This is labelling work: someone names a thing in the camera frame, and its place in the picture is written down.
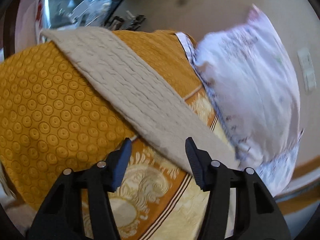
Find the orange circle-pattern blanket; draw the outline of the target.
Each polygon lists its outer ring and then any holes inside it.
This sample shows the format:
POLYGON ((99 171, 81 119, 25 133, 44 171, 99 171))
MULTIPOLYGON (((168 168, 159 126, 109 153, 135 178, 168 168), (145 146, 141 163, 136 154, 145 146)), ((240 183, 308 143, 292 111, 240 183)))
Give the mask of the orange circle-pattern blanket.
MULTIPOLYGON (((113 33, 205 124, 212 121, 215 112, 173 31, 113 33)), ((79 171, 100 161, 101 150, 88 151, 99 136, 94 112, 84 107, 94 96, 103 99, 52 42, 1 64, 1 162, 23 200, 35 210, 65 168, 79 171)))

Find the beige cable-knit sweater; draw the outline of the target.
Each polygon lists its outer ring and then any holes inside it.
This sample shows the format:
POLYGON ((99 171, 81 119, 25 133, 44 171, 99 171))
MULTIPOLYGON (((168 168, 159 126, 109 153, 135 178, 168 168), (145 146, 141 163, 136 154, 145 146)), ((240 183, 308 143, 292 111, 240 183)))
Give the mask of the beige cable-knit sweater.
POLYGON ((238 162, 222 142, 152 67, 111 31, 99 27, 44 29, 94 89, 155 150, 185 171, 190 165, 185 140, 227 167, 238 162))

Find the white wall switch plate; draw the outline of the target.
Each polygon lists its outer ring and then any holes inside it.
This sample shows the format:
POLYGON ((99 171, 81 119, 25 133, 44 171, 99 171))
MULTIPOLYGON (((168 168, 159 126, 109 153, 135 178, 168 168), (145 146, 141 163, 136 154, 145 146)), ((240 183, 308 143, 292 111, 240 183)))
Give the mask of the white wall switch plate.
POLYGON ((297 51, 299 64, 303 74, 306 94, 311 94, 317 88, 313 62, 308 48, 304 47, 297 51))

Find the pink floral front pillow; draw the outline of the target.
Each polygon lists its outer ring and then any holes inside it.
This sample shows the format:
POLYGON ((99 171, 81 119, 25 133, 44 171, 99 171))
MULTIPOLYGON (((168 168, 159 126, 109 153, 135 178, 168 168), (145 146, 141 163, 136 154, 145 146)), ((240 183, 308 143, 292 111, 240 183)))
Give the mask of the pink floral front pillow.
POLYGON ((176 34, 202 82, 240 168, 252 167, 273 196, 289 184, 303 135, 295 69, 274 26, 251 6, 245 23, 196 46, 176 34))

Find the yellow patterned bed sheet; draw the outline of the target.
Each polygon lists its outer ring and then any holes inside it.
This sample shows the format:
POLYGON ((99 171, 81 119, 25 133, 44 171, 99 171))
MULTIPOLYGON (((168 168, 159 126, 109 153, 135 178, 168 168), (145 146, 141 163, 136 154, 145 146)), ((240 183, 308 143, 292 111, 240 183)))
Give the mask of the yellow patterned bed sheet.
POLYGON ((121 239, 194 239, 209 194, 192 176, 138 137, 103 99, 94 96, 84 107, 97 118, 99 131, 89 153, 102 151, 103 159, 125 137, 132 140, 132 155, 122 185, 109 195, 121 239))

